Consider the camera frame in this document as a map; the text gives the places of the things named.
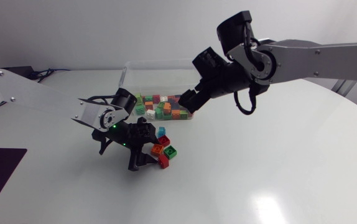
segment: toy block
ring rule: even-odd
[[[177,150],[173,146],[169,146],[164,150],[164,154],[170,160],[177,155]]]
[[[136,105],[141,105],[142,104],[142,96],[141,96],[141,94],[140,93],[136,93],[134,96],[137,99]]]
[[[172,114],[164,114],[164,120],[172,119]]]
[[[169,166],[169,159],[164,154],[162,154],[158,157],[158,163],[160,168],[165,169]]]
[[[180,119],[180,110],[172,110],[172,118]]]
[[[166,136],[162,136],[162,137],[158,138],[158,141],[161,145],[163,145],[165,147],[170,144],[170,139],[167,138]]]
[[[180,111],[180,119],[188,119],[188,113],[185,110]]]
[[[149,119],[155,119],[155,111],[154,110],[147,110],[146,116]]]
[[[152,101],[152,96],[146,96],[146,102]]]
[[[162,109],[160,109],[160,108],[156,108],[155,109],[155,118],[156,119],[162,119],[163,118]]]
[[[145,113],[144,105],[137,105],[134,107],[137,115],[143,115]]]
[[[165,103],[164,114],[170,114],[172,112],[172,105],[170,103]]]
[[[160,102],[167,102],[167,96],[161,96]]]
[[[166,129],[164,127],[159,127],[158,138],[166,135]]]
[[[160,108],[160,109],[164,109],[164,106],[165,106],[165,102],[159,102],[158,103],[158,108]]]
[[[164,152],[164,146],[160,144],[154,144],[151,149],[151,154],[154,156],[160,156]]]
[[[154,104],[158,104],[160,102],[160,95],[153,95],[152,101],[154,102]]]
[[[147,101],[146,102],[146,109],[147,110],[153,110],[154,109],[154,103],[152,101]]]
[[[172,103],[172,110],[179,110],[180,105],[178,103]]]

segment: robotic arm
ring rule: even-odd
[[[195,90],[180,98],[193,113],[210,98],[234,93],[239,110],[251,114],[256,96],[270,84],[305,77],[357,80],[357,43],[320,45],[304,40],[258,41],[254,38],[249,11],[225,20],[217,27],[218,38],[230,63],[211,48],[193,61],[201,75]],[[251,110],[241,107],[238,91],[249,88]]]
[[[113,141],[130,149],[131,171],[136,171],[139,166],[148,163],[157,163],[153,157],[142,152],[145,143],[159,143],[155,136],[155,127],[146,123],[144,118],[139,118],[135,124],[124,122],[137,102],[136,97],[125,89],[118,89],[112,96],[76,99],[8,70],[0,69],[0,102],[2,101],[54,113],[93,128],[93,139],[101,142],[101,155]]]

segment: red cube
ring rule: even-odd
[[[165,156],[165,154],[162,154],[158,157],[158,163],[160,168],[165,169],[169,166],[169,159]]]
[[[160,102],[160,95],[153,95],[152,101],[154,102],[154,104],[158,104]]]
[[[168,146],[170,144],[170,139],[167,138],[166,136],[161,136],[159,139],[158,139],[159,143],[163,146]]]

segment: transparent container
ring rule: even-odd
[[[125,64],[119,87],[136,95],[137,105],[131,118],[188,120],[193,114],[177,102],[180,95],[193,89],[199,80],[200,75],[190,59],[132,61]]]

